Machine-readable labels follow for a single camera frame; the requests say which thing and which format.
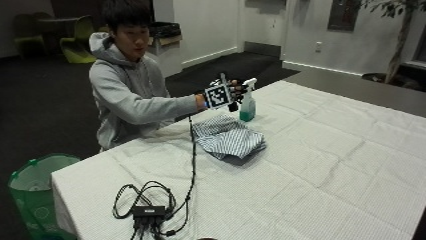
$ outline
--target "wall outlet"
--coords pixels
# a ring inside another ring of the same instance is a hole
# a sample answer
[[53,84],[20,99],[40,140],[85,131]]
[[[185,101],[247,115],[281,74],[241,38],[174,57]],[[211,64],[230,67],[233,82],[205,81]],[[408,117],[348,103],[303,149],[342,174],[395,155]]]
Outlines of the wall outlet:
[[322,42],[316,42],[315,44],[315,52],[320,52],[322,50]]

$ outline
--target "spray bottle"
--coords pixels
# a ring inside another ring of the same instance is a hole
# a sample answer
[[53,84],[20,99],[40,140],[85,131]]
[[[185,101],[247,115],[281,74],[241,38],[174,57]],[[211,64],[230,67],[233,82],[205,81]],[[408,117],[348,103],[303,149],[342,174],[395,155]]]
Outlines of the spray bottle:
[[251,91],[254,90],[255,82],[257,82],[257,79],[251,78],[242,83],[242,86],[246,86],[247,92],[243,94],[243,98],[242,98],[239,119],[245,122],[250,121],[255,115],[255,101],[251,97]]

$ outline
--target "folded cloth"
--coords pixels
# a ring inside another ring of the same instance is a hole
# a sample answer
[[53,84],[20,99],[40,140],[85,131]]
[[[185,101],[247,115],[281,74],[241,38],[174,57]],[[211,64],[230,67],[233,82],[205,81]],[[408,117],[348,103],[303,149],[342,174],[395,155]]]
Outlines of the folded cloth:
[[219,115],[193,125],[195,141],[217,159],[233,155],[241,159],[265,147],[263,134],[231,116]]

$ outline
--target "trash can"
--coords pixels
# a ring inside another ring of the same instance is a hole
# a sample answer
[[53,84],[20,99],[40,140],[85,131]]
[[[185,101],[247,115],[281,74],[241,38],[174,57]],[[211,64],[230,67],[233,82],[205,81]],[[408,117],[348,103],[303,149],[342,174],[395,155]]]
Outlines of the trash can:
[[155,60],[163,77],[182,71],[178,23],[153,22],[149,26],[149,47],[146,55]]
[[12,173],[9,191],[34,240],[75,240],[56,223],[50,173],[74,164],[79,159],[66,154],[50,154],[29,160]]

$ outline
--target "black cable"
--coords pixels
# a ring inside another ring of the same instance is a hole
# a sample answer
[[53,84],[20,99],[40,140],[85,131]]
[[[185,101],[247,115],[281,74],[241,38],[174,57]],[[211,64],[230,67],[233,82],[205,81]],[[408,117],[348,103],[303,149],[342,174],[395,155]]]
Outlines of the black cable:
[[[111,209],[111,213],[113,213],[113,216],[114,218],[117,219],[123,219],[126,217],[129,217],[129,215],[131,214],[131,209],[133,207],[137,205],[138,201],[141,201],[142,203],[145,202],[146,205],[151,206],[151,202],[150,200],[143,196],[143,192],[147,191],[149,189],[153,189],[153,188],[161,188],[166,193],[167,193],[167,196],[169,196],[169,207],[166,208],[166,216],[165,216],[165,220],[169,220],[174,214],[182,209],[182,207],[185,206],[186,207],[186,213],[185,213],[185,222],[183,224],[181,225],[181,227],[175,230],[169,230],[166,231],[165,233],[161,232],[161,223],[153,223],[150,224],[150,232],[151,234],[154,235],[154,239],[162,239],[161,238],[161,235],[163,236],[173,236],[177,232],[179,232],[186,223],[187,223],[187,218],[189,218],[189,200],[190,200],[190,194],[191,194],[191,190],[194,188],[194,184],[195,184],[195,156],[197,156],[197,151],[195,151],[195,140],[194,140],[194,131],[193,131],[193,125],[191,125],[191,119],[190,119],[190,115],[189,115],[189,126],[190,126],[190,140],[191,140],[191,144],[193,144],[193,149],[191,149],[191,179],[190,179],[190,187],[189,187],[189,190],[186,192],[186,196],[185,196],[185,201],[182,202],[182,204],[179,205],[179,207],[174,210],[175,208],[175,198],[174,198],[174,195],[170,191],[170,189],[162,185],[159,182],[157,181],[147,181],[142,188],[138,190],[135,188],[135,186],[133,184],[126,184],[123,185],[119,190],[118,190],[118,193],[117,193],[117,196],[115,196],[115,200],[114,200],[114,205],[113,205],[113,209]],[[133,189],[133,191],[137,193],[137,197],[134,199],[134,202],[129,208],[129,210],[125,212],[125,214],[119,214],[118,213],[118,209],[117,209],[117,202],[119,200],[119,197],[123,193],[123,191],[126,189]],[[137,233],[137,230],[139,230],[139,239],[142,239],[143,237],[143,232],[147,228],[147,225],[143,225],[143,226],[139,226],[139,222],[135,220],[134,222],[134,232],[133,232],[133,235],[131,235],[131,239],[134,239],[134,236],[135,236],[135,233]]]
[[131,235],[131,238],[130,238],[130,240],[133,240],[133,239],[134,239],[134,236],[135,236],[135,232],[137,232],[137,228],[134,228],[134,231],[133,231],[133,235]]

